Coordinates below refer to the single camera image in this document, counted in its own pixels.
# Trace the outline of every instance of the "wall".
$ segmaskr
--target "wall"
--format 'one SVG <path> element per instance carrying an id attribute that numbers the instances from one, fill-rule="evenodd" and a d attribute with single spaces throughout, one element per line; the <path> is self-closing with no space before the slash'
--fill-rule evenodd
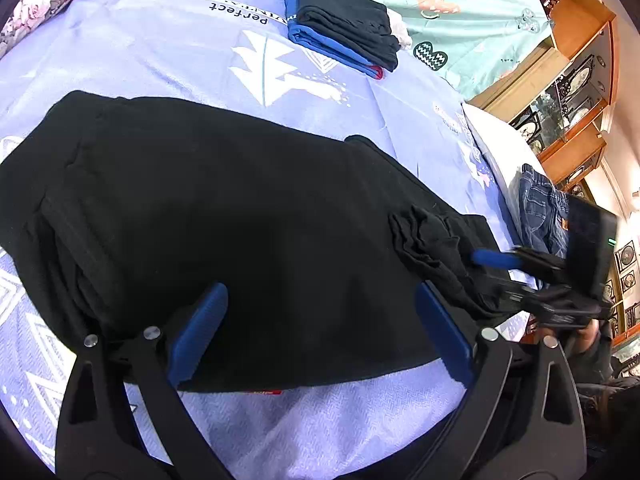
<path id="1" fill-rule="evenodd" d="M 601 1 L 618 17 L 620 79 L 609 131 L 603 132 L 606 168 L 598 168 L 586 180 L 598 205 L 620 216 L 616 250 L 633 240 L 638 254 L 640 213 L 632 213 L 631 195 L 640 189 L 640 34 L 620 0 Z M 626 308 L 640 301 L 637 265 L 635 272 L 638 284 L 623 295 Z"/>

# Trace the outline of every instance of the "mint green fabric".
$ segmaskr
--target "mint green fabric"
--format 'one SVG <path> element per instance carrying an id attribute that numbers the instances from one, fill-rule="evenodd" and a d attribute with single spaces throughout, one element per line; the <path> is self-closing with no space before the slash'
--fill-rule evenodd
<path id="1" fill-rule="evenodd" d="M 402 14 L 412 52 L 466 99 L 551 34 L 539 0 L 375 0 Z"/>

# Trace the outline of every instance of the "folded blue garment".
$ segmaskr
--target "folded blue garment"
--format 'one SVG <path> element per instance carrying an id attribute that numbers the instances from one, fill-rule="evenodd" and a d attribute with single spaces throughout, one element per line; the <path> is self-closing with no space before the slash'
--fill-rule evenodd
<path id="1" fill-rule="evenodd" d="M 360 54 L 345 47 L 343 44 L 327 38 L 322 34 L 318 34 L 312 28 L 300 25 L 296 21 L 298 0 L 284 0 L 284 6 L 287 26 L 289 27 L 289 39 L 293 41 L 293 43 L 323 54 L 331 59 L 335 59 L 346 66 L 360 70 L 373 79 L 382 79 L 382 67 L 372 64 Z"/>

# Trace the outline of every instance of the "metal screw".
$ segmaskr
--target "metal screw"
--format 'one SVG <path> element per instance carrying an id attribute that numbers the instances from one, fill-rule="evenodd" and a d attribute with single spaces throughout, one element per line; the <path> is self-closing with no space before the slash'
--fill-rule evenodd
<path id="1" fill-rule="evenodd" d="M 158 339 L 161 333 L 162 331 L 157 326 L 148 326 L 145 328 L 145 331 L 142 333 L 142 335 L 145 337 L 145 339 L 153 341 L 153 339 Z"/>
<path id="2" fill-rule="evenodd" d="M 91 348 L 93 346 L 96 346 L 98 344 L 98 336 L 95 334 L 89 334 L 87 337 L 84 338 L 84 346 L 86 346 L 87 348 Z"/>
<path id="3" fill-rule="evenodd" d="M 499 336 L 498 331 L 495 328 L 491 328 L 489 326 L 483 328 L 480 331 L 480 335 L 482 336 L 482 339 L 486 339 L 487 341 L 495 341 Z"/>
<path id="4" fill-rule="evenodd" d="M 552 335 L 545 335 L 542 338 L 542 342 L 547 348 L 555 348 L 556 346 L 558 346 L 558 339 L 556 339 Z"/>

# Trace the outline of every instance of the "jeans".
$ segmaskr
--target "jeans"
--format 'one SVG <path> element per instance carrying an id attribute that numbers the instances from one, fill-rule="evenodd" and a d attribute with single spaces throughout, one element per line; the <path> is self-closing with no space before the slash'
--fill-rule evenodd
<path id="1" fill-rule="evenodd" d="M 518 193 L 523 245 L 565 258 L 569 239 L 564 228 L 569 218 L 566 195 L 529 164 L 522 165 Z"/>

